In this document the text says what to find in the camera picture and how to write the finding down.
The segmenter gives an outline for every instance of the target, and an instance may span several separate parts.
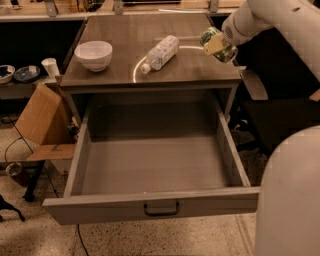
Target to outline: cardboard box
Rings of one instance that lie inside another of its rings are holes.
[[[72,159],[75,144],[68,130],[71,120],[63,98],[38,84],[16,123],[23,137],[39,144],[27,161]]]

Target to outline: open drawer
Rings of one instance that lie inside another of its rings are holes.
[[[256,210],[211,90],[92,95],[64,197],[43,206],[60,224]]]

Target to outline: bottle cap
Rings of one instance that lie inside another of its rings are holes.
[[[147,63],[144,63],[144,64],[141,66],[141,71],[142,71],[142,73],[144,73],[144,74],[148,74],[148,73],[150,72],[150,70],[151,70],[151,67],[150,67],[150,65],[147,64]]]

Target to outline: white mug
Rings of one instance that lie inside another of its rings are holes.
[[[57,61],[55,58],[44,59],[41,62],[41,64],[47,71],[50,78],[55,78],[56,76],[60,75],[60,72],[57,66]]]

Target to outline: brown tabletop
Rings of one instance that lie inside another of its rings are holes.
[[[80,43],[91,40],[111,43],[111,63],[104,71],[95,73],[84,68],[73,56],[61,87],[72,90],[236,84],[240,81],[238,68],[232,63],[220,63],[215,57],[206,56],[202,50],[200,37],[209,26],[205,14],[92,16]],[[160,71],[143,74],[140,71],[143,58],[167,35],[178,37],[179,52]]]

